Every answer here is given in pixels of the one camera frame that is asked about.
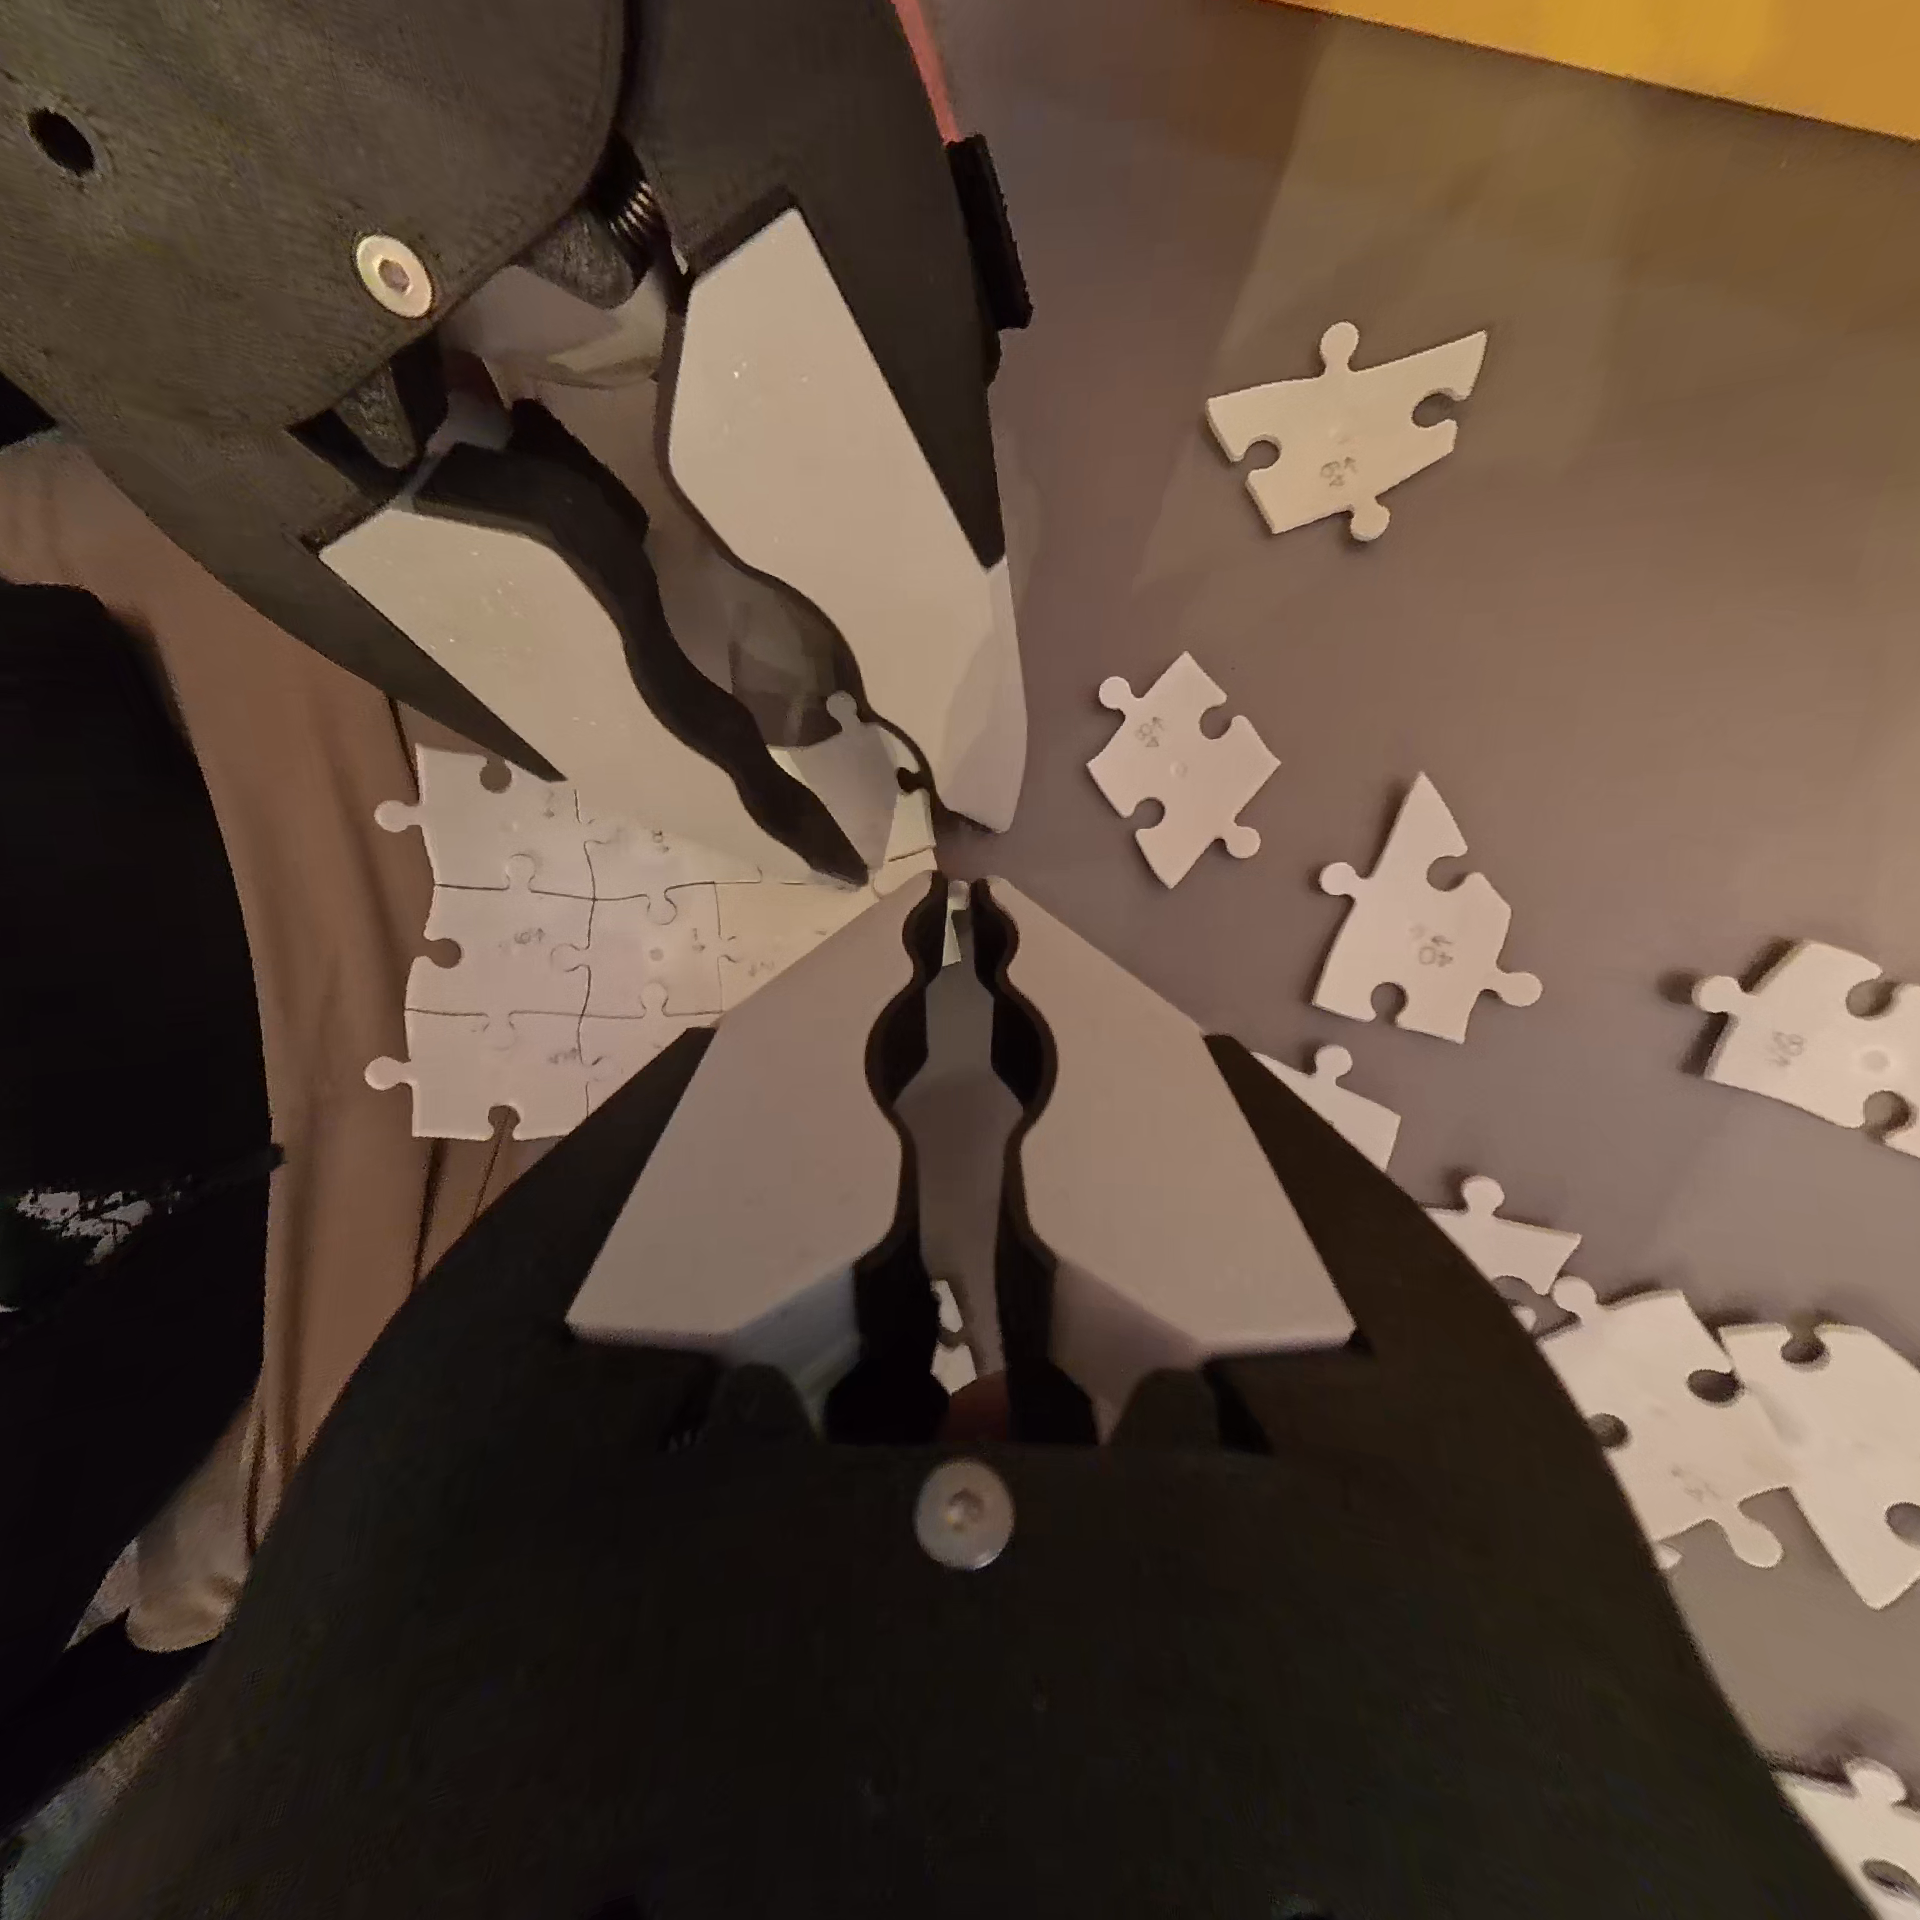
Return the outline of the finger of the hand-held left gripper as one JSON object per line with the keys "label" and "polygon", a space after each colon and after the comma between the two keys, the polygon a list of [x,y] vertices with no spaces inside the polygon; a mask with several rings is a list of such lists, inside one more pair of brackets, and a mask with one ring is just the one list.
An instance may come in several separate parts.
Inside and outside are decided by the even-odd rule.
{"label": "finger of the hand-held left gripper", "polygon": [[979,562],[801,212],[690,280],[669,474],[722,549],[849,646],[939,804],[1005,834],[1025,774],[1008,562]]}
{"label": "finger of the hand-held left gripper", "polygon": [[323,565],[446,667],[594,811],[763,877],[868,862],[673,633],[641,502],[535,401],[459,434]]}

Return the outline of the yellow plastic bin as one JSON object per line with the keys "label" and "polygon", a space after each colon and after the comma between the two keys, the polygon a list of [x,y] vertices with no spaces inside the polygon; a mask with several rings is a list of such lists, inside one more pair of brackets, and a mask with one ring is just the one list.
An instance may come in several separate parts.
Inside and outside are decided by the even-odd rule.
{"label": "yellow plastic bin", "polygon": [[1920,138],[1911,0],[1314,0],[1308,12],[1835,128]]}

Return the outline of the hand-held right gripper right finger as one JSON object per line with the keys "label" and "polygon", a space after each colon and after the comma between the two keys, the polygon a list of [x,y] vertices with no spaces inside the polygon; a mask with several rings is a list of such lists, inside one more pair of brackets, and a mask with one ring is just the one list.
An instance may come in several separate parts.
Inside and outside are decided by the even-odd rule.
{"label": "hand-held right gripper right finger", "polygon": [[1005,1138],[992,1303],[1018,1442],[1154,1373],[1338,1350],[1356,1319],[1193,1018],[1005,877],[968,892]]}

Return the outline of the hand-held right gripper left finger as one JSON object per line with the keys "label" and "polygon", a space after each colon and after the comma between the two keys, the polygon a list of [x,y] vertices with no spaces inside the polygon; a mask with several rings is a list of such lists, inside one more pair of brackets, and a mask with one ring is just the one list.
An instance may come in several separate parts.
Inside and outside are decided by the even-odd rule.
{"label": "hand-held right gripper left finger", "polygon": [[949,877],[926,872],[728,1010],[615,1219],[580,1338],[780,1370],[826,1440],[934,1440],[939,1303],[897,1096],[926,1063]]}

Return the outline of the joined puzzle ball section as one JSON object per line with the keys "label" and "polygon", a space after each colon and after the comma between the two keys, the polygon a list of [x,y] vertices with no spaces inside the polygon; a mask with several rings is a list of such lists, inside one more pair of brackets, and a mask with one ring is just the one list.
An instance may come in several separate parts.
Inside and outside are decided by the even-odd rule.
{"label": "joined puzzle ball section", "polygon": [[575,785],[492,785],[464,752],[417,748],[417,798],[373,808],[429,857],[424,952],[403,984],[403,1057],[371,1059],[373,1093],[413,1096],[413,1138],[513,1143],[572,1134],[682,1031],[712,1026],[825,948],[881,895],[934,865],[932,795],[905,752],[826,700],[826,736],[775,752],[852,829],[893,804],[866,887],[767,877],[682,834],[596,811]]}

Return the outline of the person's tan trousers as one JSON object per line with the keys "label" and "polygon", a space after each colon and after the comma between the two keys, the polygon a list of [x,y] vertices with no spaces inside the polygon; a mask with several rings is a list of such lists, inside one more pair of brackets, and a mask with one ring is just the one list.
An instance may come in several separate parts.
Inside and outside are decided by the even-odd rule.
{"label": "person's tan trousers", "polygon": [[227,1624],[328,1406],[511,1167],[413,1138],[401,1093],[367,1087],[401,1057],[429,906],[422,845],[373,825],[413,774],[401,710],[224,588],[81,448],[36,439],[0,474],[5,576],[93,595],[173,688],[238,881],[285,1148],[252,1420],[136,1541],[128,1635],[178,1653]]}

